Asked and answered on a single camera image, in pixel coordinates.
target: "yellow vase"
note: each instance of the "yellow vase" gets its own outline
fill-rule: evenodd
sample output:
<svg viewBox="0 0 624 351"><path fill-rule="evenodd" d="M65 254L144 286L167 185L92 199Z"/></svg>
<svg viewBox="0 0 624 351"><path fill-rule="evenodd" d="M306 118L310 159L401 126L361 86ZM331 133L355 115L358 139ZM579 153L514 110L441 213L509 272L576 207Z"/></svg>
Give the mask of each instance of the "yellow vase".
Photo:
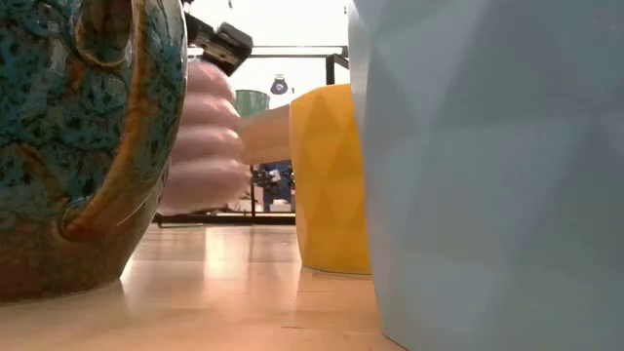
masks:
<svg viewBox="0 0 624 351"><path fill-rule="evenodd" d="M360 137L349 85L291 103L296 229L303 265L369 274Z"/></svg>

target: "white geometric planter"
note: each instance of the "white geometric planter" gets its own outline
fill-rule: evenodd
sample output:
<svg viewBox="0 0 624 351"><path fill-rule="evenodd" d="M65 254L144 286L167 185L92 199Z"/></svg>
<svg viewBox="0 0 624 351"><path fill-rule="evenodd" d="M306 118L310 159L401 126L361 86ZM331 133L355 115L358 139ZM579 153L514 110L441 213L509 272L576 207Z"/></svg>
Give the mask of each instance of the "white geometric planter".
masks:
<svg viewBox="0 0 624 351"><path fill-rule="evenodd" d="M624 1L352 0L384 332L624 350Z"/></svg>

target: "white ceiling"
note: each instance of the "white ceiling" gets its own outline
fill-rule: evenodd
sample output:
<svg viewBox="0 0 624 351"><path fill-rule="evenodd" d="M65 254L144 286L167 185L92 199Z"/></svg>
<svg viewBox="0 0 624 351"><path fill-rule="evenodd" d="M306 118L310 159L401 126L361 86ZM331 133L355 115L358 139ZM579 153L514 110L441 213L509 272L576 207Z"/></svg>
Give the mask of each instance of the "white ceiling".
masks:
<svg viewBox="0 0 624 351"><path fill-rule="evenodd" d="M211 25L222 21L260 46L346 45L345 0L196 0L191 13Z"/></svg>

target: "black camera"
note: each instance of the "black camera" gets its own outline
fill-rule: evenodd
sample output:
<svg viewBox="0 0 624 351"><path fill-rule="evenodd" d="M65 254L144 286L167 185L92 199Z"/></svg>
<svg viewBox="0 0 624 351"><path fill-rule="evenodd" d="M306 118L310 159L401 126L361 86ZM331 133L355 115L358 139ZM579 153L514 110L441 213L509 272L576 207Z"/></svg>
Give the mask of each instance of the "black camera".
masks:
<svg viewBox="0 0 624 351"><path fill-rule="evenodd" d="M194 0L180 1L187 9ZM254 40L247 33L228 23L214 30L186 10L184 15L189 47L201 48L202 60L216 65L228 76L252 54Z"/></svg>

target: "wooden floor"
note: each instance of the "wooden floor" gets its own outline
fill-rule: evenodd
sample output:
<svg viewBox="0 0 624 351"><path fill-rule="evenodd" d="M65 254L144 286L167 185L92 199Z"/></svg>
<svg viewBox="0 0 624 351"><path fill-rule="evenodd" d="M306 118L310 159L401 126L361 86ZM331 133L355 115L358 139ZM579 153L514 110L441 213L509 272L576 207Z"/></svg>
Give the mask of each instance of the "wooden floor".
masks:
<svg viewBox="0 0 624 351"><path fill-rule="evenodd" d="M0 307L0 350L402 350L372 281L301 268L293 227L150 228L121 283Z"/></svg>

